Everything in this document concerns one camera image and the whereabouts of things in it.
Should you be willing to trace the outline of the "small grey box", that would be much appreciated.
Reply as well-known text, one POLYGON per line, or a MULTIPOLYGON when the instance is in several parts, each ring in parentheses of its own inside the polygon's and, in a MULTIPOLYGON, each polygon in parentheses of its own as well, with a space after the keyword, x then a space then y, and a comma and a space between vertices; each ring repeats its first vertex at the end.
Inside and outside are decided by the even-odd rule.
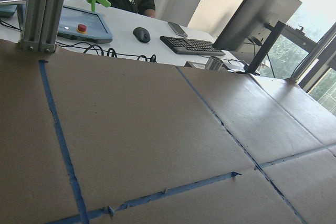
POLYGON ((185 67, 191 67, 191 68, 197 68, 197 69, 205 69, 205 64, 204 63, 198 63, 198 62, 187 61, 184 66, 185 67))

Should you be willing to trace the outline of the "smartphone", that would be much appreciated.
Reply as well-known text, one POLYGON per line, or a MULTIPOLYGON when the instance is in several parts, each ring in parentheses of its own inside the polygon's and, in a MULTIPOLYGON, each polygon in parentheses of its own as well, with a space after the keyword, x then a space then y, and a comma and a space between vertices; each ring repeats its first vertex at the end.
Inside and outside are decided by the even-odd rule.
POLYGON ((173 22, 167 22, 167 23, 176 35, 179 35, 184 38, 188 37, 187 33, 181 28, 180 25, 173 22))

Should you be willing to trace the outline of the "black computer monitor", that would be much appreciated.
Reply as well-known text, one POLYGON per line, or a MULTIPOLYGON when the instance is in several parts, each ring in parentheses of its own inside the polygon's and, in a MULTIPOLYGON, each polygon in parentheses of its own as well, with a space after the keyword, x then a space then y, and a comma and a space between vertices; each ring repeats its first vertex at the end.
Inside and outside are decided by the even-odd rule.
POLYGON ((246 73, 255 73, 268 51, 300 7, 300 0, 243 0, 213 44, 216 49, 238 51, 247 39, 259 46, 246 73))

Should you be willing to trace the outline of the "black computer mouse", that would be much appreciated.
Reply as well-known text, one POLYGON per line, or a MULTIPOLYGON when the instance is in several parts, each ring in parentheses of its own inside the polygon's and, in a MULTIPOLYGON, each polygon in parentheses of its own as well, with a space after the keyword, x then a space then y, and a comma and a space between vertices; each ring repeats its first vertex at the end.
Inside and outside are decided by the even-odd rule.
POLYGON ((150 33, 143 27, 137 27, 133 30, 133 35, 141 43, 148 43, 151 40, 150 33))

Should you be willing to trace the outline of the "aluminium frame post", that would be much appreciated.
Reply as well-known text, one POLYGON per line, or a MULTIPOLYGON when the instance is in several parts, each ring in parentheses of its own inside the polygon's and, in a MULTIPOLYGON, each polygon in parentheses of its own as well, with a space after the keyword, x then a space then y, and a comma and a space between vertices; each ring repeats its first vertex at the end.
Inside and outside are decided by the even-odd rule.
POLYGON ((55 52, 63 3, 64 0, 27 0, 21 49, 55 52))

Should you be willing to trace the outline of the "black keyboard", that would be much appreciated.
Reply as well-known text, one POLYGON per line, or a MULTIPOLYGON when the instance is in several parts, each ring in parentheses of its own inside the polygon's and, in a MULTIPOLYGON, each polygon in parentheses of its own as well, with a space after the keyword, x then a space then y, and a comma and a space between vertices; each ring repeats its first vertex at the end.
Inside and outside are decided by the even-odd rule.
POLYGON ((215 49, 213 43, 205 40, 161 36, 160 40, 174 53, 183 55, 224 56, 222 50, 215 49))

